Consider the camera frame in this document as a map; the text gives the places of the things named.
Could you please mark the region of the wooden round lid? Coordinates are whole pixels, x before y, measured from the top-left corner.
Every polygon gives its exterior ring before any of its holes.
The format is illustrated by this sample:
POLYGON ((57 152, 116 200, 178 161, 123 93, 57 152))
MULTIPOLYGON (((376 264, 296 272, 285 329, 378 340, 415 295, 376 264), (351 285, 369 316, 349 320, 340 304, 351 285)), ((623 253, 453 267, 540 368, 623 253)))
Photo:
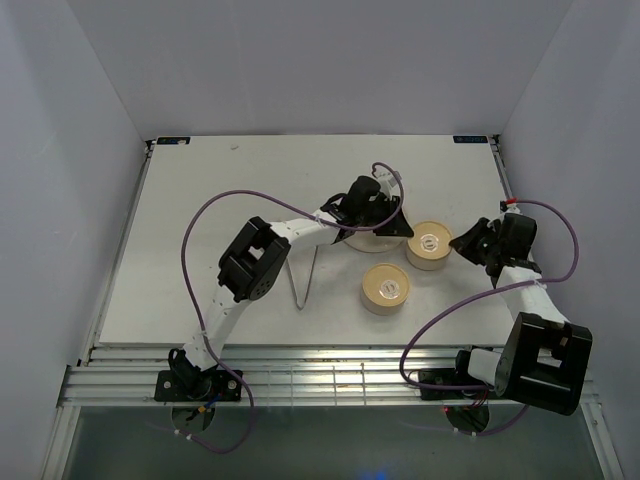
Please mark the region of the wooden round lid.
POLYGON ((410 290, 410 280, 407 273, 399 266, 391 263, 380 263, 371 267, 363 276, 362 286, 367 289, 381 287, 391 291, 395 288, 410 290))
POLYGON ((447 226, 435 221, 423 221, 412 226, 414 236, 407 240, 407 245, 414 249, 422 248, 427 252, 449 247, 453 239, 447 226))

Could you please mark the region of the steel lunch bowl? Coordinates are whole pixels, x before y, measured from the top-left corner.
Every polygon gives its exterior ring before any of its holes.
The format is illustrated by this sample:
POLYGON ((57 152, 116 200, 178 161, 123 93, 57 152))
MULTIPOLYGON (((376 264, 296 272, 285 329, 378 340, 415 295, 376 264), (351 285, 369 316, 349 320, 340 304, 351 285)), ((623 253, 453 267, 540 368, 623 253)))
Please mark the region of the steel lunch bowl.
POLYGON ((400 287, 386 291, 381 287, 367 289, 362 286, 360 299, 364 308, 369 312, 378 316, 391 316, 403 309, 409 293, 409 289, 400 287))
POLYGON ((410 245, 407 245, 405 253, 409 263, 416 269, 422 271, 437 271, 446 266, 451 254, 451 248, 447 247, 433 252, 427 252, 422 248, 414 249, 410 245))

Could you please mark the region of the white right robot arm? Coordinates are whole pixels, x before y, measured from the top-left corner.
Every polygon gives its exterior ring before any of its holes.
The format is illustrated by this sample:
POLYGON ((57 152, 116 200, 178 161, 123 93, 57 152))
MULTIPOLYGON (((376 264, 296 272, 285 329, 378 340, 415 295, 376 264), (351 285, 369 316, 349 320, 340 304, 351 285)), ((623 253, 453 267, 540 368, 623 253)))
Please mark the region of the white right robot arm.
POLYGON ((507 212, 479 219, 449 242, 485 268, 514 319, 502 351, 459 351, 451 382, 464 397, 488 386, 501 398, 569 416, 581 397, 593 337, 570 322, 543 288, 542 271, 530 258, 536 233, 534 219, 507 212))

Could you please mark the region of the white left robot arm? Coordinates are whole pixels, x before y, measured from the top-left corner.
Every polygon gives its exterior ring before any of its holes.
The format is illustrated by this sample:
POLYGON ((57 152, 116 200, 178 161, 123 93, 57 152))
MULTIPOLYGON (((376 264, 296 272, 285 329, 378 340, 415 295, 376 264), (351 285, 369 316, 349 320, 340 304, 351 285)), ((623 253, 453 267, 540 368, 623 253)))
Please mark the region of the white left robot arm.
POLYGON ((275 285, 292 252, 329 246, 356 233, 410 238, 414 231, 403 213, 400 174, 376 162, 370 175, 358 177, 345 193, 331 196, 312 213, 272 196, 266 198, 296 218, 268 222, 250 218, 218 261, 219 273, 207 309, 195 309, 199 330, 169 355, 178 388, 190 399, 205 397, 212 387, 210 370, 220 366, 220 353, 239 318, 275 285))

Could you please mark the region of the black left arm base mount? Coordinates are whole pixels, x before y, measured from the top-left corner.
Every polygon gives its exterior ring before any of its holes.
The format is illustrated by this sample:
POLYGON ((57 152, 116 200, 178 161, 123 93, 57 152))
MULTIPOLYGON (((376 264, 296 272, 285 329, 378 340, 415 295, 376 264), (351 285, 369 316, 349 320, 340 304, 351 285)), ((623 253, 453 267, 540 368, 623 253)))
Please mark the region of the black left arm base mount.
POLYGON ((205 404, 217 400, 238 402, 242 386, 228 371, 214 369, 201 374, 194 385, 188 386, 171 370, 160 371, 157 376, 153 399, 156 402, 199 402, 205 404))

